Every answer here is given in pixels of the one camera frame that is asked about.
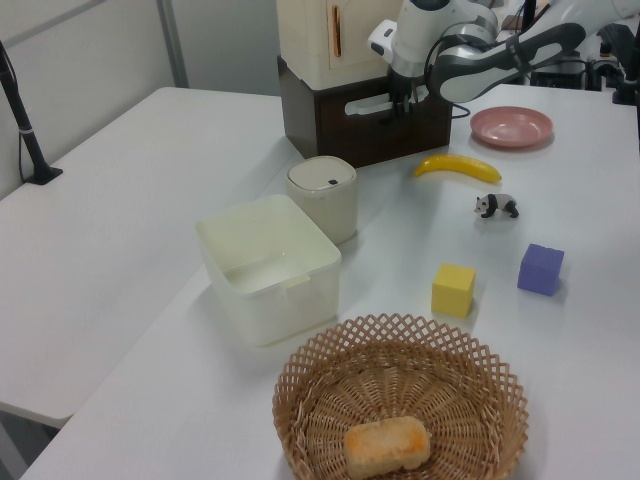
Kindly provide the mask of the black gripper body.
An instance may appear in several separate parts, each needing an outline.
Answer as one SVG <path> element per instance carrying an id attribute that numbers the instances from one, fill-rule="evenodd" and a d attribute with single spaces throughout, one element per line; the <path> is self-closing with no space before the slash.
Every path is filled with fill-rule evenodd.
<path id="1" fill-rule="evenodd" d="M 408 103 L 417 98 L 415 79 L 400 75 L 391 67 L 388 68 L 389 99 L 393 104 Z"/>

